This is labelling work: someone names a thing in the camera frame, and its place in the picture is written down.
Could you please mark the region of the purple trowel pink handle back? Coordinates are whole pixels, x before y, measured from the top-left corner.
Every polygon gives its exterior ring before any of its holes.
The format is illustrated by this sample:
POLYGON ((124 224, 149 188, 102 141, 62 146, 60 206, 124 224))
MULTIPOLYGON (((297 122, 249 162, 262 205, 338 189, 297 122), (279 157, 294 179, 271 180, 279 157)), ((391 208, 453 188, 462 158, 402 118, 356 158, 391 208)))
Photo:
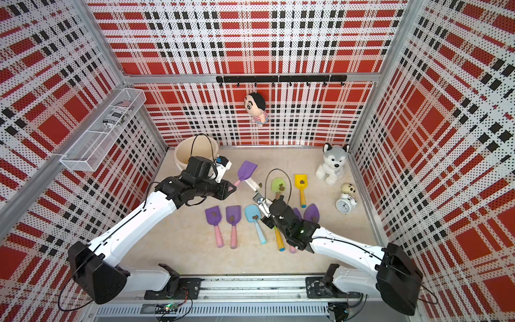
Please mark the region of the purple trowel pink handle back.
POLYGON ((258 166, 256 164, 254 164, 253 162, 250 162, 248 160, 244 161, 244 163, 241 165, 241 167, 239 168, 239 170, 237 172, 238 179, 236 182, 234 182, 234 185, 239 186, 240 183, 251 178, 252 174, 257 169, 257 167, 258 166))

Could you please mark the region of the green white scrub brush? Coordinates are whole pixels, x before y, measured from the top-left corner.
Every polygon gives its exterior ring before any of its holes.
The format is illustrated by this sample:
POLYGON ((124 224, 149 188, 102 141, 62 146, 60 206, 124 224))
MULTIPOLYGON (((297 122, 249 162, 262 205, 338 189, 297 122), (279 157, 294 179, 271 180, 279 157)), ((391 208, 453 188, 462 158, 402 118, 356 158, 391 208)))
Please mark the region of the green white scrub brush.
POLYGON ((247 185, 253 190, 254 192, 254 196, 252 198, 252 200, 255 202, 255 203, 261 203, 262 202, 262 199, 263 199, 263 196, 262 194, 260 193, 260 185, 257 184, 256 181, 254 181, 252 178, 248 178, 245 180, 245 182, 247 183, 247 185))

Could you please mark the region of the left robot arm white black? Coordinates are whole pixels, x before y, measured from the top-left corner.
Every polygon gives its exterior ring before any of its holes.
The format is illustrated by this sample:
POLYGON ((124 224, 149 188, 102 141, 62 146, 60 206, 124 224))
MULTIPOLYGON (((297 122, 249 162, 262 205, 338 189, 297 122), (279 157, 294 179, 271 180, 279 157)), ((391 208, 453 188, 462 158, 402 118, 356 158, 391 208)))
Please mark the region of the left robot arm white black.
POLYGON ((166 264, 153 270, 122 268, 124 256, 155 225, 179 210, 193 206, 196 197, 223 201, 236 186, 223 176, 231 168, 224 156, 209 160, 192 156, 185 170, 155 186, 146 200, 126 218, 91 240, 75 243, 68 250, 72 280, 99 305, 123 292, 154 291, 173 296, 178 291, 179 274, 166 264))

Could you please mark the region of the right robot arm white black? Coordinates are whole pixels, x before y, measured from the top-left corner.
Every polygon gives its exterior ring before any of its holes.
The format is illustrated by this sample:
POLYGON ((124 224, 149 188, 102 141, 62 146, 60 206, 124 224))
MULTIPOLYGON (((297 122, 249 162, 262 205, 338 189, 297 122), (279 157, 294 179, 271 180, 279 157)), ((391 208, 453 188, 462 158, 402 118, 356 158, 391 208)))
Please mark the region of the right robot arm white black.
POLYGON ((389 243, 383 248, 339 236, 299 218, 283 200, 259 197, 257 206, 263 213, 264 224, 278 228, 289 245, 334 258, 359 270, 354 277, 338 266, 327 270, 325 284, 333 297, 349 292, 379 295, 395 311, 415 315, 423 274, 400 246, 389 243))

